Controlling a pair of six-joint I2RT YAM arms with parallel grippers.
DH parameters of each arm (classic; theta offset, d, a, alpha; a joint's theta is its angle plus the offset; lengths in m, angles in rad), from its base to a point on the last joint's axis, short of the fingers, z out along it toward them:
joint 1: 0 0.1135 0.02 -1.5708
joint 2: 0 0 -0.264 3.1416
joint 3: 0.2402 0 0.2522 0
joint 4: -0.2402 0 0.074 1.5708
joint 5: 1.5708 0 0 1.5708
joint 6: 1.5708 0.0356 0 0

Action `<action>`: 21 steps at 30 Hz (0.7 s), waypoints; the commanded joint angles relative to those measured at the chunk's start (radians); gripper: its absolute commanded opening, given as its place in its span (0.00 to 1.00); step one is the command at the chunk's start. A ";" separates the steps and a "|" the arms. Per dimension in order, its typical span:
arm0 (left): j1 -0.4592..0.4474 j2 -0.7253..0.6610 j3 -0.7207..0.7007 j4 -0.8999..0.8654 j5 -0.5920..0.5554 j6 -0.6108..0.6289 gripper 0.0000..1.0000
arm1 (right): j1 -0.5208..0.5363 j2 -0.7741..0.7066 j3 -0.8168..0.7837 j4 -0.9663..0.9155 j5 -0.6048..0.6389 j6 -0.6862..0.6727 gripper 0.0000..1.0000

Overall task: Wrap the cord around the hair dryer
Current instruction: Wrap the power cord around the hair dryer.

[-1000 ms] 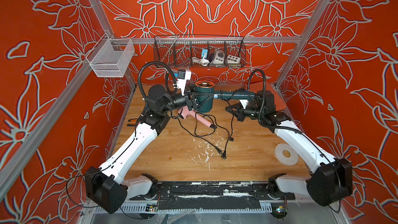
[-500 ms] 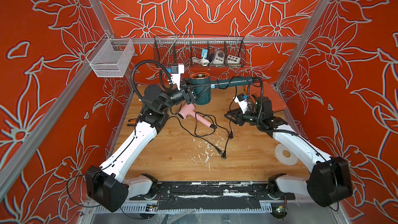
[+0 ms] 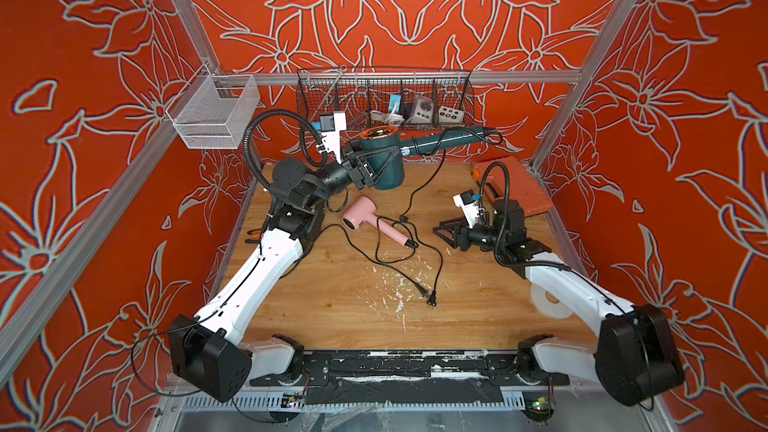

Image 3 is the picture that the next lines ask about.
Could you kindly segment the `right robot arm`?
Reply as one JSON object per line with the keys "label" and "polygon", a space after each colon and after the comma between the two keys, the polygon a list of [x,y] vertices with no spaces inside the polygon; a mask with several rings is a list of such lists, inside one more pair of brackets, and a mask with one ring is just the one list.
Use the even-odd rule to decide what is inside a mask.
{"label": "right robot arm", "polygon": [[529,237],[522,207],[503,193],[486,209],[480,192],[455,196],[460,218],[442,221],[434,233],[450,247],[477,247],[497,265],[542,288],[577,315],[597,338],[594,347],[540,334],[519,343],[514,371],[537,385],[553,374],[597,383],[625,406],[681,386],[682,359],[660,308],[636,305],[568,266],[551,248]]}

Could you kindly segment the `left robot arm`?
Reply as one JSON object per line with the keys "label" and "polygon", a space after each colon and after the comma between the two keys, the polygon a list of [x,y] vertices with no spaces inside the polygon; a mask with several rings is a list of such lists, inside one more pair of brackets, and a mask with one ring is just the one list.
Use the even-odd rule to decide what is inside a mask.
{"label": "left robot arm", "polygon": [[309,253],[321,233],[328,200],[349,186],[378,186],[401,158],[392,126],[369,128],[338,151],[326,144],[319,149],[324,160],[314,168],[288,157],[265,178],[252,157],[250,138],[243,138],[248,165],[271,198],[255,249],[201,309],[191,317],[178,316],[164,333],[173,373],[221,403],[251,379],[299,373],[299,343],[275,336],[247,350],[240,345],[245,332],[278,280]]}

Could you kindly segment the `dark green hair dryer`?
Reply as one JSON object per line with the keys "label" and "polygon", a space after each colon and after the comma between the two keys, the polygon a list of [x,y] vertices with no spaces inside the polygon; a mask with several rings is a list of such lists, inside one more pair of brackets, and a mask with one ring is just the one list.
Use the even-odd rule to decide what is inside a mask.
{"label": "dark green hair dryer", "polygon": [[392,190],[405,179],[403,160],[407,157],[431,157],[449,149],[485,142],[499,145],[501,134],[494,128],[472,126],[444,129],[436,135],[401,139],[394,126],[377,126],[364,130],[345,148],[345,158],[352,152],[389,152],[390,165],[373,188]]}

